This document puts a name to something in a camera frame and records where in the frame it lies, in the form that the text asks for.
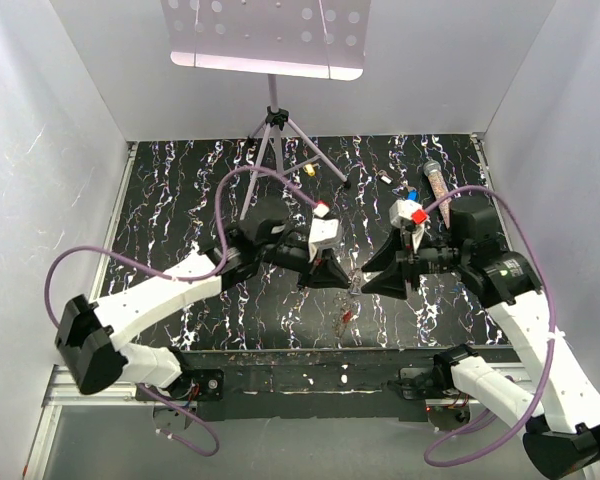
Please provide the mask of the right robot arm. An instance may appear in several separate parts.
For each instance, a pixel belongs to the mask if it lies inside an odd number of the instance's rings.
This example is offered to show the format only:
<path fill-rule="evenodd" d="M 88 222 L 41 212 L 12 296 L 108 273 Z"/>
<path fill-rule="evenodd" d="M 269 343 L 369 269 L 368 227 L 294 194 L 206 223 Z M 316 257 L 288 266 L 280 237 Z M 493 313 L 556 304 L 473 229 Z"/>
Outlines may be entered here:
<path fill-rule="evenodd" d="M 404 299 L 421 276 L 455 272 L 504 331 L 533 386 L 527 391 L 462 344 L 435 355 L 434 389 L 478 400 L 519 437 L 534 467 L 560 479 L 600 461 L 600 393 L 589 381 L 563 334 L 554 306 L 530 262 L 498 239 L 496 209 L 480 196 L 449 204 L 450 230 L 438 244 L 424 241 L 428 215 L 399 199 L 390 209 L 392 230 L 363 266 L 374 273 L 362 290 Z"/>

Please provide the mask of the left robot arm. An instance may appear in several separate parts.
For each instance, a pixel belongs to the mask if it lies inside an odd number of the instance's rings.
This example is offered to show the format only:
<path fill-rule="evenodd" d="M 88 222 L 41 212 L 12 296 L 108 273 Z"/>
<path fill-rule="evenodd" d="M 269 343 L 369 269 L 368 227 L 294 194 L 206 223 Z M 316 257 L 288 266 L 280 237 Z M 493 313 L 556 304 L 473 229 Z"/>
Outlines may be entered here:
<path fill-rule="evenodd" d="M 173 400 L 211 398 L 208 383 L 221 373 L 187 366 L 181 351 L 148 347 L 134 338 L 149 327 L 198 301 L 216 297 L 253 277 L 263 263 L 293 271 L 300 288 L 350 285 L 334 249 L 343 227 L 319 204 L 306 226 L 296 226 L 286 203 L 266 198 L 246 216 L 225 228 L 228 257 L 219 244 L 200 251 L 123 292 L 90 302 L 83 295 L 67 302 L 56 335 L 56 347 L 83 395 L 99 393 L 118 381 L 157 388 Z"/>

